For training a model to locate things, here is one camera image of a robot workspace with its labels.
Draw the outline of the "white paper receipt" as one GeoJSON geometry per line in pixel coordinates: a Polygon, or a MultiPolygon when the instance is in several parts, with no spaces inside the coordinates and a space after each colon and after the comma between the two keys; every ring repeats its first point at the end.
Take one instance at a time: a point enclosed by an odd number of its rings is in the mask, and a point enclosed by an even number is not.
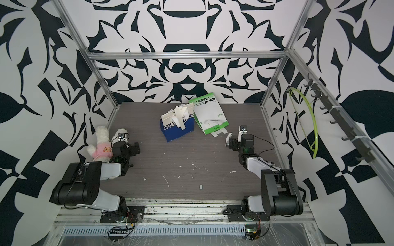
{"type": "Polygon", "coordinates": [[[181,130],[185,130],[185,123],[184,120],[188,120],[189,118],[189,112],[187,107],[179,107],[176,106],[174,110],[174,116],[172,117],[173,122],[176,124],[178,128],[181,128],[181,130]]]}

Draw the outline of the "blue paper bag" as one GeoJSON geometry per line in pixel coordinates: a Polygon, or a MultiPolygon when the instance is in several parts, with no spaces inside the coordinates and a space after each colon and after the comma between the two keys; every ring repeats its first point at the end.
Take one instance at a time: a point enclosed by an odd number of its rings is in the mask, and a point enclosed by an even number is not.
{"type": "Polygon", "coordinates": [[[194,130],[193,103],[181,104],[163,114],[160,119],[161,131],[166,141],[171,142],[194,130]]]}

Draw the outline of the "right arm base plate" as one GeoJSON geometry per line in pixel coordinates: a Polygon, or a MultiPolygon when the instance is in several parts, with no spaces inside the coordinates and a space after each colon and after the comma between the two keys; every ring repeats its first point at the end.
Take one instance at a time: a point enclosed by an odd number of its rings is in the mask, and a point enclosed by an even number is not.
{"type": "Polygon", "coordinates": [[[246,205],[227,205],[222,211],[230,222],[258,222],[269,221],[270,217],[262,212],[252,212],[246,205]]]}

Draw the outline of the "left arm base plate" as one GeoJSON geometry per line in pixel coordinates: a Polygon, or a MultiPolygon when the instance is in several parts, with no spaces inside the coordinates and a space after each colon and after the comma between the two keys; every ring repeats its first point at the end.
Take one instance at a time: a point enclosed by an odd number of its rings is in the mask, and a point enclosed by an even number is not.
{"type": "Polygon", "coordinates": [[[145,206],[121,206],[113,212],[103,212],[100,223],[135,223],[143,219],[145,206]]]}

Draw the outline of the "green white tea bag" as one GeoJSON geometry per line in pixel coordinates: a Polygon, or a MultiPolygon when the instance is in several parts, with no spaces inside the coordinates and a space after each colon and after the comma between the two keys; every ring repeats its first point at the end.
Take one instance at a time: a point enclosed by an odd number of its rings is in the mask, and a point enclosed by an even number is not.
{"type": "Polygon", "coordinates": [[[228,133],[225,128],[229,122],[214,93],[194,98],[189,103],[194,105],[195,121],[205,135],[217,137],[221,133],[228,133]]]}

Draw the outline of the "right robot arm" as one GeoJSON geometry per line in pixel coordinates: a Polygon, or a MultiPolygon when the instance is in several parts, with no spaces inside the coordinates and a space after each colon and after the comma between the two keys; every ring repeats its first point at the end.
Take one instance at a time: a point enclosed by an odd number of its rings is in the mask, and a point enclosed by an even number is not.
{"type": "Polygon", "coordinates": [[[239,153],[239,163],[261,181],[261,194],[246,196],[245,215],[295,216],[303,213],[303,202],[292,169],[280,169],[254,152],[254,135],[226,137],[225,146],[239,153]]]}

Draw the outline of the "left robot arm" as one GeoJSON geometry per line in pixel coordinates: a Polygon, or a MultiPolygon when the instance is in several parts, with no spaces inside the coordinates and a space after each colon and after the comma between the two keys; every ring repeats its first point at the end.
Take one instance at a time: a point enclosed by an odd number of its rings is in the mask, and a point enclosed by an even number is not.
{"type": "Polygon", "coordinates": [[[71,163],[52,190],[49,201],[66,209],[86,206],[105,213],[117,212],[123,216],[127,214],[124,197],[102,190],[100,183],[126,175],[133,166],[129,163],[130,158],[140,154],[141,150],[138,142],[130,144],[124,141],[116,142],[113,149],[115,153],[108,163],[71,163]]]}

